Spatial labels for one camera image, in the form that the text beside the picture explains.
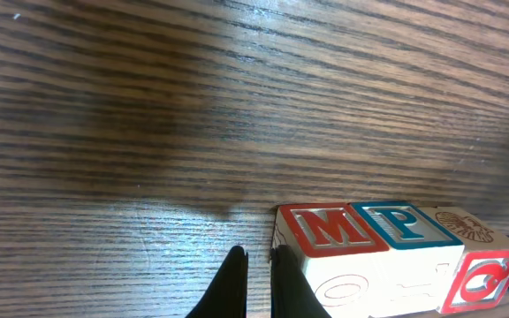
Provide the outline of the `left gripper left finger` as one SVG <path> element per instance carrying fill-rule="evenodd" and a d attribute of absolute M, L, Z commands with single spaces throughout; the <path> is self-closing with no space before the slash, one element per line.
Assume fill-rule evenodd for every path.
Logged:
<path fill-rule="evenodd" d="M 245 318 L 247 271 L 248 253 L 242 246 L 233 246 L 186 318 Z"/>

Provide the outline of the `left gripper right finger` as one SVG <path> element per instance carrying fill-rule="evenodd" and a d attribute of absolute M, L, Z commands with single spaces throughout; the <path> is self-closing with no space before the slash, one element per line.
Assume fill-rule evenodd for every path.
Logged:
<path fill-rule="evenodd" d="M 271 249 L 271 317 L 330 318 L 286 245 Z"/>

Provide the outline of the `red O letter block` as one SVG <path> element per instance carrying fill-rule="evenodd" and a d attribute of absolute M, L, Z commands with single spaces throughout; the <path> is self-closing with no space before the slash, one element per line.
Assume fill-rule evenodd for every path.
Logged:
<path fill-rule="evenodd" d="M 464 245 L 450 290 L 437 311 L 456 314 L 495 307 L 509 287 L 509 238 L 463 208 L 422 211 Z"/>

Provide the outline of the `white patterned wooden block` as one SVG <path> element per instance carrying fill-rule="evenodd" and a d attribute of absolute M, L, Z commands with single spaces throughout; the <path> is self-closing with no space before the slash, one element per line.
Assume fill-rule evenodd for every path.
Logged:
<path fill-rule="evenodd" d="M 332 317 L 368 317 L 380 299 L 375 268 L 390 247 L 349 204 L 277 208 L 273 246 L 288 245 L 311 292 Z"/>

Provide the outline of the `blue P letter block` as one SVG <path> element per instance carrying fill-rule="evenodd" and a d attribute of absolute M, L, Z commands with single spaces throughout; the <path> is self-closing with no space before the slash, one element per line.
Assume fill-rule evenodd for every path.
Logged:
<path fill-rule="evenodd" d="M 414 314 L 441 305 L 465 248 L 460 239 L 406 201 L 354 202 L 351 207 L 389 246 L 373 258 L 380 282 L 369 314 Z"/>

